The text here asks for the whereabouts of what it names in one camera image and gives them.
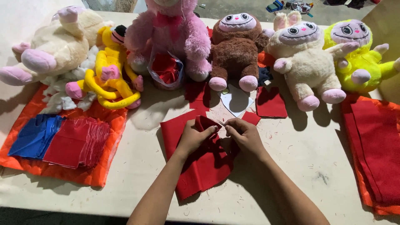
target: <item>pink bow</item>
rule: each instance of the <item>pink bow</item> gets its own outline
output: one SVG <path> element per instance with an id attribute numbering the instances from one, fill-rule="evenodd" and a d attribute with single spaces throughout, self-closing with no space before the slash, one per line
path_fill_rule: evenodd
<path id="1" fill-rule="evenodd" d="M 170 36 L 173 42 L 177 41 L 179 38 L 178 25 L 182 23 L 182 16 L 166 16 L 157 12 L 157 16 L 153 20 L 153 26 L 155 27 L 165 27 L 168 26 L 170 31 Z"/>

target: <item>yellow long-armed plush toy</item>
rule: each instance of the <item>yellow long-armed plush toy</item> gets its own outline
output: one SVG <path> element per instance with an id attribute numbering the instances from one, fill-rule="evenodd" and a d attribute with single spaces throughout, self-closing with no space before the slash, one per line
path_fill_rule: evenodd
<path id="1" fill-rule="evenodd" d="M 372 32 L 359 20 L 345 20 L 328 27 L 325 30 L 323 49 L 348 42 L 358 42 L 360 47 L 347 54 L 344 59 L 335 62 L 336 75 L 342 89 L 351 92 L 370 92 L 376 89 L 382 80 L 399 74 L 400 58 L 381 63 L 382 54 L 389 49 L 389 44 L 381 44 L 370 50 Z"/>
<path id="2" fill-rule="evenodd" d="M 108 109 L 136 108 L 140 105 L 140 92 L 143 91 L 143 78 L 137 76 L 128 65 L 126 48 L 123 46 L 126 27 L 103 27 L 99 30 L 106 46 L 96 56 L 95 70 L 87 70 L 85 79 L 69 82 L 65 89 L 71 98 L 81 99 L 86 92 L 94 91 L 99 103 Z M 122 70 L 132 80 L 135 90 L 132 90 L 122 78 Z"/>

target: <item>orange fabric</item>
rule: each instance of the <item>orange fabric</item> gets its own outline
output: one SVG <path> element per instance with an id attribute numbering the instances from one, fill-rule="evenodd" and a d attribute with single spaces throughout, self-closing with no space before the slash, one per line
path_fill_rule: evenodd
<path id="1" fill-rule="evenodd" d="M 84 185 L 104 187 L 111 161 L 125 129 L 127 114 L 126 108 L 109 110 L 102 107 L 97 101 L 94 101 L 90 109 L 86 112 L 83 112 L 80 108 L 76 108 L 74 110 L 62 111 L 59 113 L 60 116 L 65 116 L 69 119 L 93 117 L 97 118 L 99 121 L 105 121 L 110 124 L 110 136 L 104 146 L 103 155 L 101 156 L 99 163 L 93 168 L 88 169 L 79 167 L 78 169 L 71 169 L 59 165 L 49 165 L 49 163 L 39 160 L 27 160 L 22 159 L 21 157 L 10 157 L 7 155 L 22 127 L 30 118 L 35 117 L 46 107 L 46 103 L 42 102 L 42 99 L 44 98 L 42 93 L 46 88 L 46 85 L 42 85 L 39 88 L 12 126 L 10 133 L 0 149 L 0 165 L 24 170 L 33 175 L 55 177 L 61 180 L 73 181 Z"/>
<path id="2" fill-rule="evenodd" d="M 265 53 L 265 51 L 262 51 L 258 54 L 257 64 L 261 68 L 265 68 L 267 66 L 273 67 L 275 60 L 276 59 L 272 55 Z"/>
<path id="3" fill-rule="evenodd" d="M 371 99 L 367 97 L 362 97 L 358 95 L 353 95 L 349 94 L 345 101 L 342 103 L 342 107 L 350 107 L 350 104 L 347 104 L 349 101 L 357 101 L 357 100 L 362 100 L 362 101 L 372 101 L 374 105 L 378 108 L 378 110 L 394 110 L 396 111 L 396 117 L 397 117 L 397 131 L 400 136 L 400 105 L 394 104 L 392 102 L 387 102 L 387 101 L 381 101 L 381 100 L 376 100 L 376 99 Z M 389 215 L 389 214 L 400 214 L 400 205 L 392 205 L 392 206 L 383 206 L 379 205 L 378 203 L 374 202 L 374 200 L 370 196 L 370 192 L 365 185 L 364 182 L 364 175 L 360 165 L 360 162 L 357 159 L 355 149 L 354 149 L 354 144 L 352 142 L 352 139 L 349 138 L 349 143 L 350 143 L 350 149 L 352 151 L 353 155 L 353 161 L 354 161 L 354 170 L 356 171 L 357 175 L 357 180 L 358 180 L 358 187 L 360 189 L 360 194 L 362 198 L 362 202 L 370 206 L 374 209 L 374 212 L 378 215 Z"/>

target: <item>stuffed animal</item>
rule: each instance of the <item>stuffed animal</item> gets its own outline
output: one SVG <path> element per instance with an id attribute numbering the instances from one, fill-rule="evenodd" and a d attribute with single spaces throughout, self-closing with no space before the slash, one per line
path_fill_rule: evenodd
<path id="1" fill-rule="evenodd" d="M 12 47 L 21 54 L 21 63 L 0 68 L 0 80 L 22 86 L 77 68 L 88 57 L 103 26 L 102 17 L 93 10 L 80 6 L 59 10 L 50 25 L 35 33 L 30 44 Z"/>
<path id="2" fill-rule="evenodd" d="M 140 105 L 139 91 L 143 91 L 143 78 L 137 76 L 128 65 L 126 48 L 123 46 L 125 31 L 126 27 L 123 25 L 113 28 L 105 26 L 98 31 L 106 47 L 96 56 L 96 74 L 88 69 L 84 80 L 66 84 L 65 91 L 69 97 L 81 99 L 86 92 L 92 90 L 97 94 L 99 103 L 108 109 L 136 108 Z M 136 90 L 132 90 L 123 80 L 122 68 Z M 109 92 L 109 87 L 117 91 Z M 120 101 L 108 101 L 120 97 L 123 98 Z"/>
<path id="3" fill-rule="evenodd" d="M 319 100 L 311 88 L 316 88 L 324 102 L 342 102 L 346 94 L 335 75 L 334 61 L 356 50 L 357 42 L 342 43 L 326 50 L 324 31 L 315 23 L 302 21 L 298 11 L 286 16 L 278 13 L 274 19 L 274 35 L 267 51 L 274 58 L 274 70 L 285 74 L 293 99 L 302 111 L 312 111 Z"/>
<path id="4" fill-rule="evenodd" d="M 240 78 L 239 86 L 244 91 L 257 88 L 258 53 L 267 46 L 266 32 L 261 29 L 260 22 L 247 13 L 225 16 L 214 25 L 211 89 L 224 90 L 228 78 Z"/>
<path id="5" fill-rule="evenodd" d="M 126 31 L 128 62 L 141 74 L 150 55 L 167 53 L 185 62 L 194 81 L 203 81 L 211 71 L 207 61 L 211 41 L 206 25 L 193 13 L 197 0 L 146 0 L 147 11 L 139 14 Z"/>
<path id="6" fill-rule="evenodd" d="M 358 42 L 360 48 L 336 62 L 336 75 L 343 90 L 370 92 L 382 80 L 399 74 L 400 58 L 381 63 L 382 54 L 389 49 L 389 44 L 378 45 L 370 51 L 372 32 L 359 20 L 345 20 L 329 26 L 325 30 L 323 49 L 349 42 Z"/>

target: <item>plush toy eye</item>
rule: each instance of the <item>plush toy eye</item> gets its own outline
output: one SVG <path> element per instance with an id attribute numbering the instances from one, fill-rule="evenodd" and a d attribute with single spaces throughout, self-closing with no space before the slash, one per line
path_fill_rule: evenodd
<path id="1" fill-rule="evenodd" d="M 314 25 L 312 25 L 311 23 L 305 23 L 306 26 L 308 26 L 310 29 L 314 29 Z"/>
<path id="2" fill-rule="evenodd" d="M 367 29 L 365 29 L 364 25 L 360 24 L 360 29 L 361 29 L 364 33 L 367 33 Z"/>
<path id="3" fill-rule="evenodd" d="M 228 21 L 230 21 L 232 18 L 233 18 L 233 16 L 232 16 L 232 15 L 230 15 L 230 16 L 227 16 L 227 17 L 225 18 L 225 21 L 226 21 L 226 22 L 228 22 Z"/>
<path id="4" fill-rule="evenodd" d="M 246 14 L 242 14 L 241 16 L 242 16 L 242 19 L 244 19 L 244 20 L 247 20 L 249 18 L 249 16 Z"/>
<path id="5" fill-rule="evenodd" d="M 297 34 L 299 32 L 299 30 L 297 28 L 295 28 L 295 27 L 292 27 L 292 28 L 288 29 L 288 31 L 289 31 L 290 34 L 293 34 L 293 35 Z"/>
<path id="6" fill-rule="evenodd" d="M 343 34 L 350 35 L 353 33 L 353 30 L 349 26 L 342 27 Z"/>

